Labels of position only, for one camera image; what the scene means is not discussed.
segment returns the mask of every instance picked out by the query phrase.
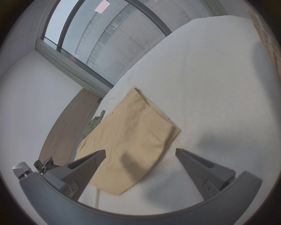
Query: wooden board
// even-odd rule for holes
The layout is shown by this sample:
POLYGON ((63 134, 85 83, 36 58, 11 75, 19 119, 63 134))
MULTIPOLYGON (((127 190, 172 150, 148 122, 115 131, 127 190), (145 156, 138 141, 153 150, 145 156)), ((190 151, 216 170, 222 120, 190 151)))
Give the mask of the wooden board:
POLYGON ((68 163, 73 147, 98 100, 97 95, 86 89, 82 89, 73 98, 56 120, 45 140, 39 155, 42 163, 50 156, 58 166, 68 163))

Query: green cloth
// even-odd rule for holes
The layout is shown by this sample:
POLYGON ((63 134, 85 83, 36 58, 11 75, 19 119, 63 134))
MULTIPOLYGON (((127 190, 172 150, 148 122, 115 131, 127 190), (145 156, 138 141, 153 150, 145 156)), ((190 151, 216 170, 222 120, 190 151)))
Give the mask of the green cloth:
POLYGON ((100 124, 104 114, 105 114, 105 111, 103 110, 101 112, 100 116, 95 116, 95 118, 92 119, 92 121, 89 123, 89 125, 86 127, 86 129, 84 130, 84 132, 82 134, 83 139, 85 137, 87 137, 93 131, 93 129, 95 129, 97 127, 97 125, 100 124))

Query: corrugated metal facade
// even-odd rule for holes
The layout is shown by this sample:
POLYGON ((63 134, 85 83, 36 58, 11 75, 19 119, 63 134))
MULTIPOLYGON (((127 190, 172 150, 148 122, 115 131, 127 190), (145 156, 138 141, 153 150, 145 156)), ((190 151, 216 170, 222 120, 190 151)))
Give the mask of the corrugated metal facade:
MULTIPOLYGON (((84 4, 87 4, 87 7, 90 7, 91 3, 95 6, 97 1, 100 0, 86 0, 84 4)), ((84 32, 79 40, 73 41, 72 37, 77 36, 74 33, 75 26, 81 26, 81 22, 76 19, 78 16, 75 15, 63 48, 66 51, 71 49, 71 52, 69 51, 71 54, 115 85, 165 35, 148 17, 126 1, 108 2, 110 5, 102 14, 93 13, 92 8, 88 11, 84 9, 83 13, 92 13, 92 18, 86 26, 84 25, 84 32), (78 43, 75 51, 73 43, 78 43)), ((141 0, 141 2, 171 31, 195 18, 209 16, 198 0, 141 0)))

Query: bed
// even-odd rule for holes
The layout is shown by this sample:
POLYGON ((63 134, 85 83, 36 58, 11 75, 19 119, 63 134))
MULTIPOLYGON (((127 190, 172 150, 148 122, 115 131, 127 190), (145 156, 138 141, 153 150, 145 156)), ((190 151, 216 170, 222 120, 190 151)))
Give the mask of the bed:
POLYGON ((108 212, 151 215, 203 201, 176 148, 263 179, 236 224, 261 206, 281 171, 280 78, 249 19, 195 19, 163 39, 109 91, 108 115, 136 85, 181 129, 159 163, 115 196, 89 184, 79 202, 108 212))

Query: folded beige fabric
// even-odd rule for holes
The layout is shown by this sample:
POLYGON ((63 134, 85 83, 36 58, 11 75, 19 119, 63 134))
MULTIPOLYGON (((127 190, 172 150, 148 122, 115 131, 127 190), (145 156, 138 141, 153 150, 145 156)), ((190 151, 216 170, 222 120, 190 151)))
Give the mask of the folded beige fabric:
POLYGON ((120 195, 136 184, 179 134, 180 129, 134 86, 80 143, 76 159, 105 149, 91 182, 120 195))

